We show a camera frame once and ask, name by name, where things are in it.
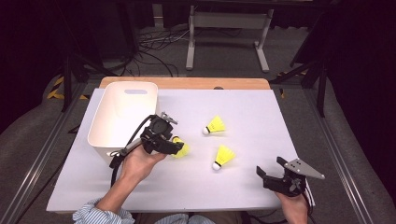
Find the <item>white desk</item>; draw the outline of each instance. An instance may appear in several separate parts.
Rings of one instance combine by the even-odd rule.
[[[87,141],[93,114],[103,89],[95,90],[75,143],[53,191],[48,211],[73,212],[87,201],[103,197],[112,170]],[[259,165],[281,177],[276,156],[297,158],[289,132],[272,91],[159,90],[161,109],[179,124],[173,134],[190,145],[181,159],[168,156],[156,165],[126,200],[133,212],[251,210],[279,207],[275,194],[262,187]],[[220,115],[227,131],[204,136],[202,129]],[[220,144],[236,157],[218,172],[211,165]]]

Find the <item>forearm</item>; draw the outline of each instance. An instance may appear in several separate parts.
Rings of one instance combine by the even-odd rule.
[[[137,177],[129,179],[120,178],[114,183],[113,187],[103,197],[103,199],[96,205],[96,208],[102,211],[111,211],[117,214],[128,195],[134,190],[139,183]]]

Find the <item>shuttlecock cork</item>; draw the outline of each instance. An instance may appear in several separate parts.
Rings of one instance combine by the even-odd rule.
[[[225,125],[219,116],[215,116],[210,123],[202,130],[203,134],[225,131]]]
[[[184,143],[183,148],[181,150],[179,150],[177,154],[172,154],[173,157],[182,158],[182,157],[186,156],[189,153],[190,146],[187,145],[185,142],[183,142],[183,140],[181,140],[178,136],[173,137],[172,138],[172,142],[173,143],[178,143],[178,142]]]
[[[233,151],[231,151],[226,146],[221,145],[219,147],[218,155],[216,156],[216,160],[212,164],[212,168],[214,170],[219,170],[222,165],[224,165],[226,162],[232,160],[234,157],[235,157],[235,153],[233,153]]]

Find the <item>person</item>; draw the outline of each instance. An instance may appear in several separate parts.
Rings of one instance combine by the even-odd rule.
[[[135,223],[132,215],[121,207],[134,188],[151,173],[155,164],[162,161],[165,157],[166,155],[162,153],[148,154],[142,145],[138,146],[125,158],[122,163],[120,178],[107,194],[101,199],[88,202],[73,214],[75,223]],[[308,208],[303,195],[291,198],[281,193],[275,192],[275,194],[281,201],[283,213],[289,223],[307,223]],[[196,213],[191,217],[188,214],[140,214],[136,222],[156,224],[239,224],[242,223],[242,218],[238,212]]]

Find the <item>white plastic bin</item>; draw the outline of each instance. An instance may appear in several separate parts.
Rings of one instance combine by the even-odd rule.
[[[120,81],[107,85],[88,133],[88,142],[107,164],[112,160],[109,154],[124,148],[140,123],[160,111],[157,98],[158,87],[151,82]]]

